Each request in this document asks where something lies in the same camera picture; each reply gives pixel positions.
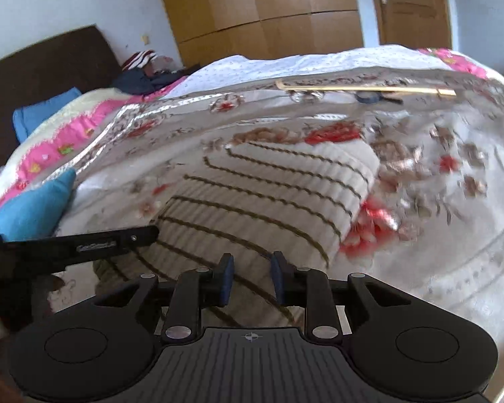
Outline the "dark navy clothes pile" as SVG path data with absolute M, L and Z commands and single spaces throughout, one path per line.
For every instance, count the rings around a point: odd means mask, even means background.
M 152 76 L 146 74 L 143 68 L 133 68 L 116 77 L 110 86 L 129 95 L 146 96 L 189 77 L 200 68 L 199 64 L 194 64 L 175 72 L 159 72 Z

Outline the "long bamboo stick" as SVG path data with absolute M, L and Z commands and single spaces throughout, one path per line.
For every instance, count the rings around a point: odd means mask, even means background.
M 400 94 L 422 94 L 443 97 L 456 97 L 457 93 L 454 89 L 444 87 L 424 87 L 424 86 L 305 86 L 305 85 L 288 85 L 283 80 L 275 81 L 276 88 L 283 91 L 291 92 L 377 92 L 377 93 L 400 93 Z

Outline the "blue pillow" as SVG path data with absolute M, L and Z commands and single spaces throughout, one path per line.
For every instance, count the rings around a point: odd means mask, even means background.
M 42 122 L 52 117 L 81 95 L 82 92 L 78 88 L 73 87 L 66 92 L 37 104 L 15 109 L 12 114 L 12 124 L 18 141 L 20 143 L 24 142 Z

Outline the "cream brown-striped ribbed sweater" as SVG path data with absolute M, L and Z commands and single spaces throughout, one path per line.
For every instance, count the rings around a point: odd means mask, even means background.
M 229 303 L 203 313 L 207 326 L 293 326 L 302 312 L 283 307 L 270 278 L 279 251 L 298 267 L 336 265 L 339 246 L 371 192 L 380 160 L 355 139 L 311 146 L 249 142 L 203 159 L 171 188 L 154 221 L 160 234 L 145 249 L 94 266 L 97 292 L 143 273 L 163 281 L 235 260 Z

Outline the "wooden door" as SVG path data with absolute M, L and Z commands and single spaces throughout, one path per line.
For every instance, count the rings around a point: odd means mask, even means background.
M 374 0 L 380 42 L 408 48 L 449 48 L 448 0 Z

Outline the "dark brown headboard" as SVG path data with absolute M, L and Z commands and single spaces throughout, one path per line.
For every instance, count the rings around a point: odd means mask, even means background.
M 19 146 L 12 114 L 72 87 L 85 93 L 110 86 L 121 73 L 115 53 L 95 26 L 28 46 L 0 60 L 0 167 Z

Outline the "small dark blue object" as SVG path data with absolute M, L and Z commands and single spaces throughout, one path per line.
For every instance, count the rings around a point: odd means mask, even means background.
M 387 97 L 381 92 L 358 91 L 355 93 L 355 99 L 361 104 L 378 104 L 380 102 L 388 102 L 396 105 L 401 105 L 403 101 L 400 98 Z

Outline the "white textured blanket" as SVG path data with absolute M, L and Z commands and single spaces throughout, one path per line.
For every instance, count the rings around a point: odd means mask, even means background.
M 173 87 L 169 98 L 258 80 L 335 73 L 354 68 L 441 69 L 436 57 L 399 45 L 362 47 L 324 55 L 291 55 L 279 59 L 248 59 L 232 55 L 204 66 Z

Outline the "blue fuzzy blanket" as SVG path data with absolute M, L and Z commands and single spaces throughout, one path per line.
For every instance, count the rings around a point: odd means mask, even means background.
M 25 191 L 0 207 L 0 236 L 5 242 L 50 237 L 73 193 L 76 172 L 70 168 L 60 177 Z

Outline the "floral beige bedspread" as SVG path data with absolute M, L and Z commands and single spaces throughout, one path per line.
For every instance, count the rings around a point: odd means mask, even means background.
M 64 234 L 149 224 L 45 326 L 48 402 L 482 402 L 504 348 L 504 89 L 114 105 Z

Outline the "red white striped garment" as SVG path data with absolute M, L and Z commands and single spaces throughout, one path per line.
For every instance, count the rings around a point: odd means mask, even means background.
M 155 58 L 157 58 L 156 52 L 151 49 L 136 52 L 124 61 L 122 64 L 122 70 L 128 71 L 135 68 L 144 68 Z

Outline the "wooden wardrobe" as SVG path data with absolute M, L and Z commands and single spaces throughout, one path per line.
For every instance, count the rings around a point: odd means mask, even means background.
M 277 59 L 363 45 L 357 0 L 164 0 L 186 66 Z

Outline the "pink cartoon print quilt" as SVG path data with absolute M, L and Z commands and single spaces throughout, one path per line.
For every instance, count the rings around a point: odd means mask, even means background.
M 12 152 L 0 172 L 0 207 L 21 194 L 45 171 L 79 152 L 115 109 L 165 96 L 183 81 L 146 96 L 126 94 L 111 86 L 83 93 L 40 124 Z

